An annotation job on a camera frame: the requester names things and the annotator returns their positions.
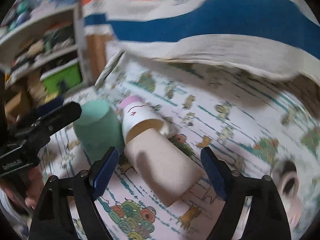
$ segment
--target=green box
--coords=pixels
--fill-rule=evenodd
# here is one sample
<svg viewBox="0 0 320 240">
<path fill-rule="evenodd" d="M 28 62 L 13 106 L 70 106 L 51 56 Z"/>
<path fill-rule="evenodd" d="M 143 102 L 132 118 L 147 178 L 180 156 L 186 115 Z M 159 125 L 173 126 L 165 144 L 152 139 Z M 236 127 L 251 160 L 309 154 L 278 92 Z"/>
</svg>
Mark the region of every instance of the green box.
<svg viewBox="0 0 320 240">
<path fill-rule="evenodd" d="M 45 86 L 47 94 L 52 94 L 59 92 L 61 81 L 65 81 L 67 89 L 70 89 L 82 82 L 82 76 L 78 63 L 72 65 L 67 63 L 65 66 L 57 67 L 52 71 L 44 73 L 40 80 Z"/>
</svg>

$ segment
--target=metal bolt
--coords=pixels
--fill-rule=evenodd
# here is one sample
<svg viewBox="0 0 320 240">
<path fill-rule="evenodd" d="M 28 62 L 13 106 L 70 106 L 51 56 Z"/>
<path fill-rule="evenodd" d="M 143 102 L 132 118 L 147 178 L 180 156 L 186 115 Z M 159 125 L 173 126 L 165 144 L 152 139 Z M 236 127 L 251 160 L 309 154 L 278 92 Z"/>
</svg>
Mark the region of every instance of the metal bolt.
<svg viewBox="0 0 320 240">
<path fill-rule="evenodd" d="M 55 181 L 57 178 L 58 178 L 58 177 L 57 177 L 56 175 L 52 175 L 52 176 L 49 177 L 49 181 L 50 181 L 50 182 L 53 182 L 53 181 Z"/>
<path fill-rule="evenodd" d="M 240 176 L 240 172 L 239 171 L 231 171 L 231 174 L 234 177 L 239 177 Z"/>
<path fill-rule="evenodd" d="M 87 176 L 88 175 L 88 171 L 87 170 L 82 170 L 82 171 L 80 171 L 80 176 L 81 177 L 85 177 L 85 176 Z"/>
<path fill-rule="evenodd" d="M 271 181 L 272 178 L 269 176 L 269 175 L 264 175 L 263 178 L 266 180 L 266 181 Z"/>
</svg>

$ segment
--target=mint green cup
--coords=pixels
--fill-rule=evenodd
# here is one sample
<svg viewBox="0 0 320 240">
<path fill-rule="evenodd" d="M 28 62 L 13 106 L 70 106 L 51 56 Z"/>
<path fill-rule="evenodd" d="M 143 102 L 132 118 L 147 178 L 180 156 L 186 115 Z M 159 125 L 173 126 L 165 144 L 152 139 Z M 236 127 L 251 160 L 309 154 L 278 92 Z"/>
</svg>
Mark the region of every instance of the mint green cup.
<svg viewBox="0 0 320 240">
<path fill-rule="evenodd" d="M 103 99 L 92 100 L 81 109 L 73 129 L 91 163 L 100 160 L 111 146 L 121 154 L 124 149 L 121 124 L 109 103 Z"/>
</svg>

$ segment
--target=pink cap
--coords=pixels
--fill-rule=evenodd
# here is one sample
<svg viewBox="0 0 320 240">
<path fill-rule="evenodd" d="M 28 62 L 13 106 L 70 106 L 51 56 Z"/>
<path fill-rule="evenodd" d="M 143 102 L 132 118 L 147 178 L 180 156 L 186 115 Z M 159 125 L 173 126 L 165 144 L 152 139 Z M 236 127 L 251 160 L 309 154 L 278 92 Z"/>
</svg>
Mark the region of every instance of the pink cap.
<svg viewBox="0 0 320 240">
<path fill-rule="evenodd" d="M 118 106 L 118 109 L 124 109 L 127 105 L 139 101 L 143 102 L 143 100 L 139 96 L 128 96 L 127 98 L 122 100 L 122 102 Z"/>
</svg>

